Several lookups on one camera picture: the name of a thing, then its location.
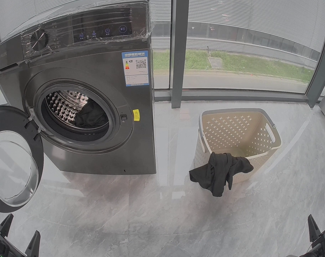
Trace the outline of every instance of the control knob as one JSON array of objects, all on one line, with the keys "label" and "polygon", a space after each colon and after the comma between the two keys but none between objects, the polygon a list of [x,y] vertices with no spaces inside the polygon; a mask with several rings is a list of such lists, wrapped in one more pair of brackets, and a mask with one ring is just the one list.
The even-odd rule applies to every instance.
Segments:
[{"label": "control knob", "polygon": [[39,51],[48,44],[48,34],[43,29],[38,29],[32,34],[31,46],[33,50]]}]

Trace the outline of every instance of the front-loading washing machine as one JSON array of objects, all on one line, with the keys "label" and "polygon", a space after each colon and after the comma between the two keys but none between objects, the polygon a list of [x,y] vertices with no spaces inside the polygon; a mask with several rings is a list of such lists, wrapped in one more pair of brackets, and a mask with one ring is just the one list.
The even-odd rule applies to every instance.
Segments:
[{"label": "front-loading washing machine", "polygon": [[149,0],[92,1],[0,43],[0,211],[34,194],[44,152],[62,171],[156,173]]}]

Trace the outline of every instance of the gray marble floor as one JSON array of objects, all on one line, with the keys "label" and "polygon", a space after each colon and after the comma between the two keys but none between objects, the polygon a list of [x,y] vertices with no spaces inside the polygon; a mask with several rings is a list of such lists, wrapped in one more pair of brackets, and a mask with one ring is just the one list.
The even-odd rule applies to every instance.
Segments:
[{"label": "gray marble floor", "polygon": [[[189,179],[204,110],[262,108],[282,147],[248,181],[212,197]],[[318,106],[272,102],[155,104],[156,175],[60,172],[46,158],[32,200],[14,212],[10,241],[40,256],[271,256],[304,254],[307,217],[325,228],[325,116]],[[0,214],[0,222],[5,214]]]}]

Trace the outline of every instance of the control panel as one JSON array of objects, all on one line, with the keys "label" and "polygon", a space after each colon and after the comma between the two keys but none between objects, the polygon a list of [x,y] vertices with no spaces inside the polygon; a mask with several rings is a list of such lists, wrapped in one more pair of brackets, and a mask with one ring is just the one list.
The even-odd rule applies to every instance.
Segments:
[{"label": "control panel", "polygon": [[148,4],[94,7],[51,19],[21,33],[24,59],[106,39],[130,40],[148,31]]},{"label": "control panel", "polygon": [[72,18],[73,41],[132,34],[130,8],[99,10]]}]

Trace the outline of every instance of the white laundry basket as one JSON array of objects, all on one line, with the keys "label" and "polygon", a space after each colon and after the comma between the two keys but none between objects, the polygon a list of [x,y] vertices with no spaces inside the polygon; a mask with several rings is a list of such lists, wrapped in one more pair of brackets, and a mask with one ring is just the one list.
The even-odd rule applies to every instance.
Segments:
[{"label": "white laundry basket", "polygon": [[235,184],[249,179],[280,147],[276,126],[264,110],[208,110],[199,116],[194,166],[205,165],[212,152],[246,157],[254,169],[234,175]]}]

